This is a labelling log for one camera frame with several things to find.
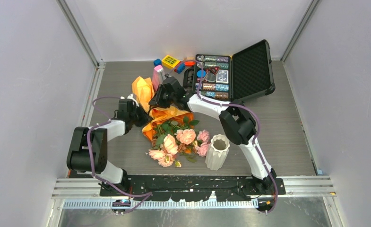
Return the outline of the orange flower bouquet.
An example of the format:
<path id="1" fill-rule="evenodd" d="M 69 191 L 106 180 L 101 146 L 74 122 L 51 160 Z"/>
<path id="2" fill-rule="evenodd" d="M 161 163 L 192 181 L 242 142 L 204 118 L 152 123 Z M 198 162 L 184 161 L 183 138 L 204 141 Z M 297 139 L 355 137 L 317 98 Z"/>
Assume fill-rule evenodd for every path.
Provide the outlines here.
<path id="1" fill-rule="evenodd" d="M 196 162 L 197 156 L 207 155 L 210 134 L 207 130 L 194 129 L 199 121 L 194 119 L 192 113 L 174 106 L 163 109 L 149 104 L 156 94 L 151 78 L 136 78 L 132 83 L 132 91 L 147 116 L 152 118 L 142 129 L 142 133 L 152 144 L 148 155 L 160 166 L 180 168 L 180 156 Z"/>

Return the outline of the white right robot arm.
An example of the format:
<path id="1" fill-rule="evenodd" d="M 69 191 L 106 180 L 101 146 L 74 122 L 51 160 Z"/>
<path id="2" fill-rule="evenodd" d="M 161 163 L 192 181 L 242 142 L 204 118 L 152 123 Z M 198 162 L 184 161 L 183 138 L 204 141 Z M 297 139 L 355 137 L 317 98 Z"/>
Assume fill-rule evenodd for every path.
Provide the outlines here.
<path id="1" fill-rule="evenodd" d="M 261 194 L 278 191 L 276 173 L 267 162 L 258 142 L 259 118 L 242 101 L 218 101 L 202 96 L 199 91 L 187 91 L 174 77 L 166 78 L 158 85 L 151 107 L 169 108 L 175 105 L 181 110 L 200 113 L 220 121 L 225 136 L 238 145 L 245 155 L 254 179 L 255 189 Z"/>

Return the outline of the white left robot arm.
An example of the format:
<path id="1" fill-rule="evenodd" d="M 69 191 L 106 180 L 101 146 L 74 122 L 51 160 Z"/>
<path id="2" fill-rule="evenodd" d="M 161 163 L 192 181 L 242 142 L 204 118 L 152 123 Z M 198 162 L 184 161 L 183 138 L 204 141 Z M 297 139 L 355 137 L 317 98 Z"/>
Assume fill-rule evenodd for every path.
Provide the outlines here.
<path id="1" fill-rule="evenodd" d="M 107 122 L 74 129 L 66 159 L 68 169 L 91 175 L 103 185 L 112 186 L 117 195 L 126 195 L 130 189 L 128 174 L 108 161 L 108 142 L 151 120 L 133 98 L 119 100 L 118 108 Z"/>

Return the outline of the white ribbed vase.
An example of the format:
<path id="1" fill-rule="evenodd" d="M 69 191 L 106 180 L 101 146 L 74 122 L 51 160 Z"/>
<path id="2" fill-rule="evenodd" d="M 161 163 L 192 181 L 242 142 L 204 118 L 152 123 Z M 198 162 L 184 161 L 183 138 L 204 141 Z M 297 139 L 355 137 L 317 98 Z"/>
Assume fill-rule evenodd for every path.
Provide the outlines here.
<path id="1" fill-rule="evenodd" d="M 207 168 L 212 171 L 220 169 L 226 160 L 229 147 L 230 141 L 225 135 L 217 134 L 213 136 L 205 159 Z"/>

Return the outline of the pink metronome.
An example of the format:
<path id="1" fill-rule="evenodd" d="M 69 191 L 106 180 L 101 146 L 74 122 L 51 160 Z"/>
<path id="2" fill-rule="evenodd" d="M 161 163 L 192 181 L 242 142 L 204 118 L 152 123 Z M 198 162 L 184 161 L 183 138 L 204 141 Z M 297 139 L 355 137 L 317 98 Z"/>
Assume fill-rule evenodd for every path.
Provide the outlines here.
<path id="1" fill-rule="evenodd" d="M 162 84 L 165 79 L 165 71 L 162 65 L 155 66 L 152 76 L 152 85 L 155 92 L 158 90 L 159 85 Z"/>

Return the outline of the blue toy block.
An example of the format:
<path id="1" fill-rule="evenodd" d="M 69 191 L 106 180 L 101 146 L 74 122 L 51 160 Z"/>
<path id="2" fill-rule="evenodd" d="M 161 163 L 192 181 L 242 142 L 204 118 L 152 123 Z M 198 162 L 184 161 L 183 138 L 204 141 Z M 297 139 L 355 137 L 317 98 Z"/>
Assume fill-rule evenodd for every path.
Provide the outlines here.
<path id="1" fill-rule="evenodd" d="M 162 65 L 162 61 L 160 60 L 160 59 L 156 59 L 156 60 L 154 60 L 153 61 L 153 64 L 154 64 L 154 66 L 156 67 L 156 66 L 161 66 Z"/>

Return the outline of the yellow toy block house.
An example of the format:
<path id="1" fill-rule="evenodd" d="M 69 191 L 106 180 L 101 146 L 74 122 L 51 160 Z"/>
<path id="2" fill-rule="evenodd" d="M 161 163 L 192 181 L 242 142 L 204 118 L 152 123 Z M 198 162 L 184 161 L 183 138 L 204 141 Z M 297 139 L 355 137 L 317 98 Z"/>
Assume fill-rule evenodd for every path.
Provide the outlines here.
<path id="1" fill-rule="evenodd" d="M 172 57 L 171 55 L 166 55 L 161 60 L 161 63 L 164 67 L 171 69 L 176 73 L 182 73 L 186 68 L 185 64 L 182 61 Z"/>

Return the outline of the orange toy piece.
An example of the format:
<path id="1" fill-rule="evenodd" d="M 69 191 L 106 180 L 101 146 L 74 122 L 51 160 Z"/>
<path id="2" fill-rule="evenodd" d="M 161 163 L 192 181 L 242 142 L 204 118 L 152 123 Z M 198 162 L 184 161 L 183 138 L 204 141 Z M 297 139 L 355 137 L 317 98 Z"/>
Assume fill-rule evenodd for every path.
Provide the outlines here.
<path id="1" fill-rule="evenodd" d="M 195 57 L 187 56 L 183 59 L 183 62 L 186 67 L 192 67 L 195 65 Z"/>

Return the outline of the blue round poker chip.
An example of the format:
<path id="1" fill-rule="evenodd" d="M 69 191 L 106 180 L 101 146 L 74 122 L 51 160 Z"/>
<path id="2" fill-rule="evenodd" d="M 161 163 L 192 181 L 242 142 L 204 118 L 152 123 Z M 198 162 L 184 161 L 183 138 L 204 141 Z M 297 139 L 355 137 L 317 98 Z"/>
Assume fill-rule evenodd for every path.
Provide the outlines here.
<path id="1" fill-rule="evenodd" d="M 198 70 L 197 71 L 197 77 L 198 78 L 203 78 L 203 77 L 205 77 L 205 75 L 206 75 L 206 71 L 204 71 L 204 70 Z"/>

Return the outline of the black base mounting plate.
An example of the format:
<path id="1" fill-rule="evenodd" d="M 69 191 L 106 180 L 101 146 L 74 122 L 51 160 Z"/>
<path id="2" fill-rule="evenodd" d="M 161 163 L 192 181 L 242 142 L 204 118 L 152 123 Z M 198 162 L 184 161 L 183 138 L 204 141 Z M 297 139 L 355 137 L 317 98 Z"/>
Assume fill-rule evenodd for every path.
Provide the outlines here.
<path id="1" fill-rule="evenodd" d="M 259 181 L 252 176 L 236 175 L 128 175 L 115 186 L 99 183 L 101 196 L 133 194 L 135 201 L 248 201 L 258 196 L 272 197 L 286 193 L 284 181 L 276 179 L 274 189 L 270 179 Z"/>

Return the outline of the black open poker case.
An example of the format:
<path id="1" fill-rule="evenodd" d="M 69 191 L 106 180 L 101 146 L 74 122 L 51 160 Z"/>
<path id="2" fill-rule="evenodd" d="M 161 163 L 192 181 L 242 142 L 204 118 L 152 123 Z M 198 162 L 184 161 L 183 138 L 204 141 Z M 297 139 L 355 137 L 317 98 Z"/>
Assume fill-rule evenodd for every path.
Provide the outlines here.
<path id="1" fill-rule="evenodd" d="M 270 46 L 261 40 L 231 56 L 196 54 L 200 65 L 185 70 L 183 86 L 220 101 L 262 97 L 275 91 Z M 203 78 L 197 71 L 204 70 Z"/>

